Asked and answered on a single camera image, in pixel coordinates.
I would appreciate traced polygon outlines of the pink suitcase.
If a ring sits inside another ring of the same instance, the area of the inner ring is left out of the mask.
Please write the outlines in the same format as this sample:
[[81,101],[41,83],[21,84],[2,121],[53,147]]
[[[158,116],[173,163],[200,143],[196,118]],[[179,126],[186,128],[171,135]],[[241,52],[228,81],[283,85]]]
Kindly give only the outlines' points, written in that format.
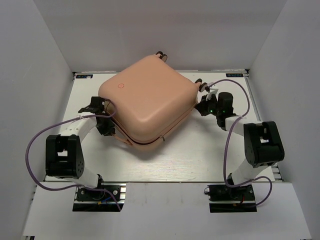
[[152,151],[165,142],[198,104],[205,90],[166,64],[162,51],[148,55],[106,80],[98,96],[111,100],[105,111],[112,114],[121,142],[140,151]]

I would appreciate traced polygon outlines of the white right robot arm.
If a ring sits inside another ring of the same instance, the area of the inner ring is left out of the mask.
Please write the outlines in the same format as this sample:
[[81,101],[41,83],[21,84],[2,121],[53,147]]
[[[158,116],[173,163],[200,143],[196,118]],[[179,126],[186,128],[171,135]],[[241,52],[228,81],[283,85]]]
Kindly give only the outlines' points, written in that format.
[[[233,95],[221,92],[204,95],[195,109],[201,116],[213,115],[217,125],[228,132],[223,153],[223,179],[226,195],[236,200],[244,193],[243,185],[248,185],[262,177],[258,175],[266,168],[281,162],[285,150],[274,121],[251,122],[243,115],[234,113]],[[227,174],[227,158],[232,134],[243,137],[243,162],[236,170]]]

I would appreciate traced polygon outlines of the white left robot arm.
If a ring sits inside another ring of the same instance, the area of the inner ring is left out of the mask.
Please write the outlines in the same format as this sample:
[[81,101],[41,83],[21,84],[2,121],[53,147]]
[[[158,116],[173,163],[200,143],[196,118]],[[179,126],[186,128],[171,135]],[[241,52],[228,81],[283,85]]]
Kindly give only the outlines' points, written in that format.
[[87,187],[96,200],[103,198],[106,187],[100,184],[102,177],[85,166],[82,141],[93,129],[102,136],[115,134],[112,117],[116,110],[110,99],[93,96],[90,104],[81,108],[75,118],[64,122],[69,126],[56,135],[49,135],[45,142],[46,174]]

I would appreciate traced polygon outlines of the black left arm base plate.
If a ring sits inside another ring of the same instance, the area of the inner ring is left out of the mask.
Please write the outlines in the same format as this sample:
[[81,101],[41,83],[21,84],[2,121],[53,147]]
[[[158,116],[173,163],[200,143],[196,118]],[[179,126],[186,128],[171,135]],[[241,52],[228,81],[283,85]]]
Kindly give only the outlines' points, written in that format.
[[101,184],[105,191],[92,191],[85,188],[77,188],[74,196],[73,212],[120,212],[126,198],[125,183]]

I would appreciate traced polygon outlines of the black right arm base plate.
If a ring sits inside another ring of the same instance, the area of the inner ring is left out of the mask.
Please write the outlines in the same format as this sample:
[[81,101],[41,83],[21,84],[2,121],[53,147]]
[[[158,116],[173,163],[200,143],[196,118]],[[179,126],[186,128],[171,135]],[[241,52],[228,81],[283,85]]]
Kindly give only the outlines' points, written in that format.
[[210,213],[257,212],[252,185],[232,188],[225,184],[211,184],[203,192],[208,196]]

